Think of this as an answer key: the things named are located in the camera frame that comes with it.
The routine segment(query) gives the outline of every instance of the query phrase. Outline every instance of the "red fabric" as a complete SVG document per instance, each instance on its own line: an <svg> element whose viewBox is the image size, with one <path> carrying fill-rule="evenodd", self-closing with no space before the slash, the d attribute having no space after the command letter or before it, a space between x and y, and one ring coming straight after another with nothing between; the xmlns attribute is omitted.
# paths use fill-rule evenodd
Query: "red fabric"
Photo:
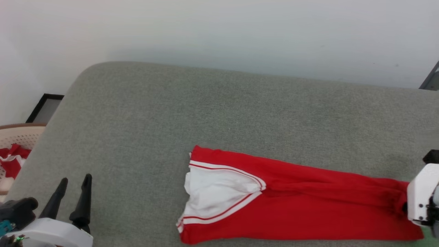
<svg viewBox="0 0 439 247"><path fill-rule="evenodd" d="M6 159L9 156L21 156L22 159L27 159L27 157L30 154L30 151L31 150L29 149L22 148L19 144L12 144L11 149L0 149L0 157ZM6 171L5 176L7 178L14 178L14 179L16 179L18 173L22 168L20 163L17 161L17 159L13 159L10 161L0 160L0 165Z"/></svg>
<svg viewBox="0 0 439 247"><path fill-rule="evenodd" d="M407 182L329 171L196 146L191 160L227 165L265 181L262 194L225 219L185 224L181 240L417 240L402 211Z"/></svg>

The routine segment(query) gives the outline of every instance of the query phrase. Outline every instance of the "wicker basket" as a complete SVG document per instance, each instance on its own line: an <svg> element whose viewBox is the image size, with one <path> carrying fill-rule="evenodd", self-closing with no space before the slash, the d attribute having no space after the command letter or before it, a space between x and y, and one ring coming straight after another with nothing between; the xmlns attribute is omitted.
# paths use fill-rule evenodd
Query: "wicker basket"
<svg viewBox="0 0 439 247"><path fill-rule="evenodd" d="M34 123L0 126L0 149L11 148L14 143L25 149L33 149L45 127L45 124ZM0 166L0 202L4 201L14 182L13 178L6 178L5 175L5 170Z"/></svg>

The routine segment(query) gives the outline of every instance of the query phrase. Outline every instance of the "red pants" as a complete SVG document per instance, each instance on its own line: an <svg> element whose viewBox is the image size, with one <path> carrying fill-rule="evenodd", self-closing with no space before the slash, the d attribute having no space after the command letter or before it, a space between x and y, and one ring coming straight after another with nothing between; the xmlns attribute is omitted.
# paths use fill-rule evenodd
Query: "red pants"
<svg viewBox="0 0 439 247"><path fill-rule="evenodd" d="M407 182L198 146L190 168L191 197L177 223L184 243L423 238L402 210Z"/></svg>

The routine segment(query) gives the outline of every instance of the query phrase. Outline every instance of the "grey fabric surface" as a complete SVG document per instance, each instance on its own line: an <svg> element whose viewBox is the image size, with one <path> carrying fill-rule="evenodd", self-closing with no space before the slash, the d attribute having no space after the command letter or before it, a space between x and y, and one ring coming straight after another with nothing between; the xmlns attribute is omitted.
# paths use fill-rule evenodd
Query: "grey fabric surface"
<svg viewBox="0 0 439 247"><path fill-rule="evenodd" d="M439 148L438 123L434 91L138 62L98 64L64 97L9 199L33 196L39 214L68 177L58 219L69 222L84 175L91 173L95 247L179 246L175 222L188 199L183 185L194 145L409 181L427 151ZM234 239L199 246L422 243Z"/></svg>

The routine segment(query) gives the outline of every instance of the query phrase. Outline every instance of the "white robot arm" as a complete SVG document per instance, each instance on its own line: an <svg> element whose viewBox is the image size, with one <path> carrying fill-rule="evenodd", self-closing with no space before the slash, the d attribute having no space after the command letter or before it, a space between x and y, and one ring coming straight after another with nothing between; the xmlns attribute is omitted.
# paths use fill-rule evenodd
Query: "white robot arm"
<svg viewBox="0 0 439 247"><path fill-rule="evenodd" d="M0 218L3 220L0 224L5 227L4 229L0 227L0 231L5 229L10 231L4 232L5 235L0 239L0 247L92 247L93 237L88 226L91 179L90 174L84 178L78 204L69 217L72 224L56 220L61 199L67 189L67 178L61 180L36 220L32 210L38 206L38 203L34 198L6 202L0 207Z"/></svg>
<svg viewBox="0 0 439 247"><path fill-rule="evenodd" d="M407 187L407 216L439 239L439 150L430 150L423 160L426 166Z"/></svg>

